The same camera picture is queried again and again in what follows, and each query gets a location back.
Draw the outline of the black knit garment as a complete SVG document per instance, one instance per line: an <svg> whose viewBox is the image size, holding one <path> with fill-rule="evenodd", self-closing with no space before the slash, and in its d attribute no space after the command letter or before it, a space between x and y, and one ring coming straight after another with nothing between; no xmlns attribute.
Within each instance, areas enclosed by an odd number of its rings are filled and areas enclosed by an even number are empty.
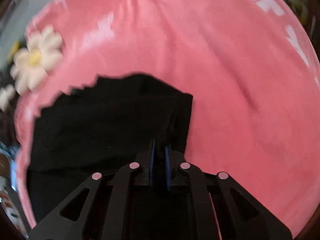
<svg viewBox="0 0 320 240"><path fill-rule="evenodd" d="M193 96L144 74L100 77L35 121L27 190L37 222L95 172L111 174L164 140L184 152Z"/></svg>

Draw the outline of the pink plush blanket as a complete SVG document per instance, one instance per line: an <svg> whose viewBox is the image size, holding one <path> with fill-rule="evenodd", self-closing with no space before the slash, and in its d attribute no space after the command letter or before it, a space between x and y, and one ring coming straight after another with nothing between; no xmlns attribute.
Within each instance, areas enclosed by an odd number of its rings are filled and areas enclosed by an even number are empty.
<svg viewBox="0 0 320 240"><path fill-rule="evenodd" d="M27 169L35 121L100 77L152 76L193 96L185 161L228 173L298 236L319 205L319 61L283 0L53 0L62 59L15 110L17 193L31 230ZM154 140L152 203L125 239L177 239L164 140Z"/></svg>

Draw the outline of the white daisy plush pillow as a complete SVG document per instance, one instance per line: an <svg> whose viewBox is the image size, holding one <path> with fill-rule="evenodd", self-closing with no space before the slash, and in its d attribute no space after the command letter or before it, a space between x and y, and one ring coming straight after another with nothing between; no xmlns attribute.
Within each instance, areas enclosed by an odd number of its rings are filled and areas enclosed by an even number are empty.
<svg viewBox="0 0 320 240"><path fill-rule="evenodd" d="M34 90L56 67L63 57L62 46L62 36L51 25L29 35L27 46L13 56L10 70L19 95Z"/></svg>

